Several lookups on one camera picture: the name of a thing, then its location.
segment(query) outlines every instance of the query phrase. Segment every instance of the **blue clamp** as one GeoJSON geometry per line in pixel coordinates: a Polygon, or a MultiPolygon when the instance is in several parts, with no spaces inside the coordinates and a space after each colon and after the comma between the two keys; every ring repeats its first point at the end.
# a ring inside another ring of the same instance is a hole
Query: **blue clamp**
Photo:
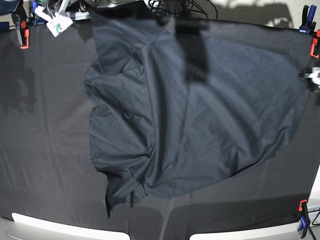
{"type": "Polygon", "coordinates": [[[316,9],[317,9],[316,5],[311,5],[310,9],[308,5],[304,6],[303,12],[302,12],[302,25],[299,28],[300,33],[310,34],[315,30],[316,22],[314,22],[314,17],[315,17],[316,9]]]}
{"type": "Polygon", "coordinates": [[[307,227],[307,221],[305,216],[301,215],[300,216],[300,226],[298,228],[298,232],[300,232],[302,229],[305,229],[307,227]]]}
{"type": "Polygon", "coordinates": [[[42,25],[45,24],[46,20],[42,19],[41,17],[36,15],[36,8],[39,6],[39,4],[36,1],[32,1],[31,2],[31,7],[32,7],[32,11],[31,11],[31,16],[32,18],[34,18],[33,24],[34,25],[42,25]]]}

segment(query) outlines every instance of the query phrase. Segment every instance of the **shirt sleeve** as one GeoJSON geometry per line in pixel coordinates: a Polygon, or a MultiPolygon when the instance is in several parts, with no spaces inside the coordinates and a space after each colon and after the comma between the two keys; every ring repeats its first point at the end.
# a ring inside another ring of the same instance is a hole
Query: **shirt sleeve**
{"type": "Polygon", "coordinates": [[[166,31],[143,1],[90,12],[101,71],[116,75],[142,66],[139,48],[166,31]]]}

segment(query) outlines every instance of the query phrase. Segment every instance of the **black fabric backdrop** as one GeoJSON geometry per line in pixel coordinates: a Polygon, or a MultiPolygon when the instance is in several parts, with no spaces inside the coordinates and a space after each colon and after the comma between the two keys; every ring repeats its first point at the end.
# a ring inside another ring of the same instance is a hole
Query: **black fabric backdrop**
{"type": "MultiPolygon", "coordinates": [[[[280,29],[214,21],[205,34],[284,54],[301,69],[312,38],[280,29]]],[[[119,231],[132,240],[184,240],[195,233],[271,227],[298,221],[320,156],[319,98],[310,95],[290,145],[252,171],[172,199],[117,205],[106,220],[107,181],[90,160],[89,115],[82,90],[97,59],[89,21],[54,38],[30,30],[20,50],[0,33],[0,215],[19,213],[79,227],[119,231]]]]}

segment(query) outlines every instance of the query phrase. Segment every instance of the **cable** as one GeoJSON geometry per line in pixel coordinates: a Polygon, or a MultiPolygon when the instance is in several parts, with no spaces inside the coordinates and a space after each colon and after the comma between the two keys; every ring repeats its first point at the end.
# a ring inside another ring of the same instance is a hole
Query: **cable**
{"type": "Polygon", "coordinates": [[[112,2],[112,1],[110,1],[110,0],[107,0],[109,3],[111,3],[111,4],[121,4],[121,3],[116,3],[116,2],[112,2]]]}
{"type": "Polygon", "coordinates": [[[315,223],[315,220],[317,220],[317,218],[319,217],[319,215],[320,215],[320,210],[319,210],[318,214],[315,216],[315,218],[314,218],[313,221],[312,221],[312,225],[313,225],[313,226],[320,226],[320,223],[315,223]]]}
{"type": "Polygon", "coordinates": [[[54,19],[55,14],[52,12],[52,10],[49,7],[49,1],[46,3],[45,9],[46,9],[47,13],[49,14],[50,18],[54,19]]]}
{"type": "Polygon", "coordinates": [[[0,16],[6,15],[6,14],[14,14],[14,13],[15,13],[14,11],[7,11],[7,12],[4,12],[4,13],[1,13],[0,16]]]}
{"type": "Polygon", "coordinates": [[[213,2],[211,2],[210,0],[206,0],[206,1],[209,2],[214,7],[215,14],[216,14],[215,20],[217,20],[218,19],[218,9],[216,8],[216,6],[214,5],[213,2]]]}
{"type": "Polygon", "coordinates": [[[308,230],[309,230],[309,232],[310,232],[310,234],[311,234],[311,236],[312,236],[312,238],[313,238],[313,240],[317,240],[317,238],[316,238],[316,236],[315,236],[315,234],[314,234],[314,231],[312,231],[312,229],[311,229],[311,227],[308,225],[308,230]]]}
{"type": "Polygon", "coordinates": [[[94,6],[95,6],[95,7],[98,7],[99,4],[100,4],[102,1],[103,1],[103,0],[100,0],[100,1],[98,1],[98,2],[97,2],[97,1],[94,1],[94,6]]]}
{"type": "MultiPolygon", "coordinates": [[[[206,1],[209,2],[213,6],[213,8],[215,10],[215,19],[218,19],[218,9],[216,8],[216,6],[210,0],[206,0],[206,1]]],[[[174,12],[172,12],[171,10],[167,9],[164,6],[163,0],[149,0],[148,1],[148,5],[150,7],[150,11],[153,14],[156,14],[156,15],[162,15],[162,16],[174,15],[174,16],[176,16],[182,10],[182,11],[190,11],[190,12],[193,12],[193,13],[203,14],[203,15],[205,15],[205,17],[207,19],[209,19],[208,13],[195,0],[183,0],[181,2],[180,6],[176,6],[176,8],[174,9],[174,12]]]]}

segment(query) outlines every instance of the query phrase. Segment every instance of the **paper tag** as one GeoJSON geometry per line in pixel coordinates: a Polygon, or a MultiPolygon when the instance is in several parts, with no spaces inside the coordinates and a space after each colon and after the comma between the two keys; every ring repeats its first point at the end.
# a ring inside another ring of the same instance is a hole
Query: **paper tag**
{"type": "Polygon", "coordinates": [[[55,17],[51,21],[48,21],[46,26],[48,27],[52,35],[54,37],[57,37],[72,24],[73,21],[70,17],[68,17],[67,15],[56,13],[55,17]]]}

